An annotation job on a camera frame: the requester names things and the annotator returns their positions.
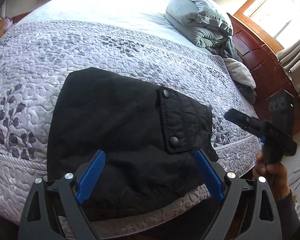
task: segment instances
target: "folded black jacket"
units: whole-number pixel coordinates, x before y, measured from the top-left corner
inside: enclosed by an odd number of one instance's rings
[[[193,153],[202,148],[218,160],[211,133],[211,110],[192,98],[109,71],[75,71],[53,112],[48,180],[74,173],[101,149],[106,165],[83,203],[88,219],[152,212],[203,183]]]

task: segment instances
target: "bed frame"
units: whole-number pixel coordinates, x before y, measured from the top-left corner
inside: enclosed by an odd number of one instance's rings
[[[256,82],[256,102],[253,105],[260,119],[268,119],[268,100],[274,93],[285,89],[295,98],[293,134],[300,131],[300,98],[291,80],[285,74],[274,52],[236,17],[231,19],[234,35],[233,43],[243,63],[250,70]]]

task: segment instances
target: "dark sleeve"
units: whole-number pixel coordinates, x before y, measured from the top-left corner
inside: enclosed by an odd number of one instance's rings
[[[292,192],[277,203],[281,222],[282,240],[290,239],[300,226],[300,221],[295,210]]]

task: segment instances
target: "white curtain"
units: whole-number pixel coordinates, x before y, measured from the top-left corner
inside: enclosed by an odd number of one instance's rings
[[[300,96],[300,40],[279,51],[277,57]]]

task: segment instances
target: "human hand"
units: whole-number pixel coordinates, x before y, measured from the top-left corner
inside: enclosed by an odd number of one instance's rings
[[[258,152],[256,155],[256,166],[252,170],[253,178],[257,179],[259,176],[266,178],[267,172],[275,176],[271,191],[274,200],[278,202],[290,194],[287,168],[282,163],[268,164],[265,166],[262,152]]]

